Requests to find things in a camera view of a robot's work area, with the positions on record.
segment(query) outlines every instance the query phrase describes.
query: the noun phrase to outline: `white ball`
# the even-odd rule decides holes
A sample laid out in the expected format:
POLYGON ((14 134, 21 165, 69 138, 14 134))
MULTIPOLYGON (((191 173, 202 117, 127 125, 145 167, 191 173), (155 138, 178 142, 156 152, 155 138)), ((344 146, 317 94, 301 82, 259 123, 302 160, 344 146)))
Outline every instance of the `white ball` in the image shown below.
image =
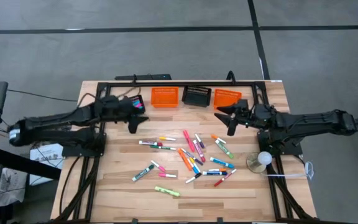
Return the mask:
POLYGON ((258 161, 263 165, 269 165, 272 163, 272 155, 268 152, 260 152, 258 155, 258 161))

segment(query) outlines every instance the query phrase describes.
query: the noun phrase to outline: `white cable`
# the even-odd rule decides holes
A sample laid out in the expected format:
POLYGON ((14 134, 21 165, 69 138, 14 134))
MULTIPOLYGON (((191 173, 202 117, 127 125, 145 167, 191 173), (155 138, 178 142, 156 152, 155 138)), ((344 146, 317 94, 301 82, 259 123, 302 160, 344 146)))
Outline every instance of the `white cable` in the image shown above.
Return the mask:
POLYGON ((311 162, 305 163, 305 174, 262 174, 266 177, 307 177, 312 180, 314 176, 313 164, 311 162))

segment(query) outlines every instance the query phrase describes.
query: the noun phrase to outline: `wooden tabletop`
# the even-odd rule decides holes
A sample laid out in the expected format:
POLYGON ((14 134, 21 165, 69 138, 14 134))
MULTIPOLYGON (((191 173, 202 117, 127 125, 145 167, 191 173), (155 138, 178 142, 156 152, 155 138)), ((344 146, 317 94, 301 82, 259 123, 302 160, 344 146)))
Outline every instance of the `wooden tabletop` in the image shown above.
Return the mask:
MULTIPOLYGON (((85 93, 96 94, 97 84, 97 81, 83 82, 80 98, 85 93)), ((279 111, 289 111, 283 83, 266 81, 266 87, 270 104, 275 105, 279 111)), ((111 94, 120 95, 129 88, 114 87, 111 94)), ((212 107, 215 87, 211 88, 211 106, 207 108, 184 105, 180 101, 182 87, 179 87, 180 102, 177 108, 154 108, 150 104, 151 87, 142 87, 141 95, 146 115, 150 119, 139 125, 137 133, 130 134, 127 124, 124 123, 106 123, 105 132, 108 140, 99 164, 92 222, 130 222, 132 218, 137 218, 140 222, 215 222, 217 217, 223 217, 227 222, 275 220, 267 178, 252 173, 246 166, 247 156, 251 152, 259 151, 257 130, 239 126, 234 136, 227 136, 227 128, 213 114, 216 112, 212 107), (230 162, 235 165, 237 172, 218 187, 214 187, 213 184, 221 176, 201 176, 192 183, 185 184, 185 181, 195 174, 185 167, 176 151, 151 149, 139 145, 139 140, 156 141, 159 136, 169 136, 176 138, 177 141, 164 141, 164 145, 190 150, 182 133, 184 129, 188 130, 192 139, 195 138, 195 133, 200 135, 206 145, 203 152, 207 160, 210 157, 217 157, 230 162), (218 148, 210 134, 216 134, 227 142, 226 147, 233 153, 233 159, 228 158, 218 148), (159 177, 159 170, 155 168, 137 182, 133 182, 132 178, 136 174, 151 165, 150 160, 158 162, 166 168, 167 173, 175 174, 177 178, 159 177), (156 185, 179 192, 180 197, 156 192, 156 185)), ((220 88, 240 91, 242 97, 249 100, 250 105, 253 103, 249 87, 220 88)), ((138 89, 132 90, 128 96, 136 95, 137 92, 138 89)), ((86 97, 83 104, 92 101, 92 97, 86 97)), ((302 164, 293 156, 282 156, 282 160, 286 174, 304 173, 302 164)), ((68 158, 64 162, 51 218, 58 216, 60 194, 73 161, 74 158, 68 158)), ((63 197, 63 207, 68 205, 77 191, 81 165, 82 159, 70 175, 63 197)), ((221 168, 209 161, 199 167, 201 170, 221 168)), ((287 178, 287 185, 303 209, 315 217, 307 179, 287 178)), ((282 195, 279 190, 277 192, 282 216, 285 217, 282 195)), ((87 195, 86 192, 80 217, 84 217, 85 214, 87 195)))

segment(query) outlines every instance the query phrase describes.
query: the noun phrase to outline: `table leg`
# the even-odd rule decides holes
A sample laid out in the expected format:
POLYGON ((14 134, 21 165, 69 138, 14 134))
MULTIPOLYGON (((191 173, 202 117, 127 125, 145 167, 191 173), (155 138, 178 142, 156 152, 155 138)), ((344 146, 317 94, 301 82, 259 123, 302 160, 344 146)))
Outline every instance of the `table leg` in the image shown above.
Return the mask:
POLYGON ((29 174, 58 180, 60 169, 0 149, 0 165, 29 174))

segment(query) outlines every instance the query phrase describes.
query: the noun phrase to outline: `gray floor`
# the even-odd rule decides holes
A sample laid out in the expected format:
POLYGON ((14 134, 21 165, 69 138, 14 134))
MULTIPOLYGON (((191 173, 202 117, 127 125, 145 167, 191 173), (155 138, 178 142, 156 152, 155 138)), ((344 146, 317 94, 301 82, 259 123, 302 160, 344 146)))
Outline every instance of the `gray floor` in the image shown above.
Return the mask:
MULTIPOLYGON (((261 26, 358 25, 358 1, 257 1, 261 26)), ((249 26, 247 1, 0 0, 0 29, 249 26)), ((283 80, 292 113, 342 109, 358 116, 358 30, 261 32, 271 79, 283 80)), ((9 88, 76 99, 83 80, 170 73, 174 79, 261 79, 252 31, 0 35, 0 81, 9 88)), ((42 116, 74 103, 9 93, 3 118, 42 116)), ((302 142, 316 171, 319 218, 358 223, 358 133, 302 142)), ((0 147, 28 154, 28 147, 0 147)), ((55 183, 30 188, 23 223, 46 221, 55 183)))

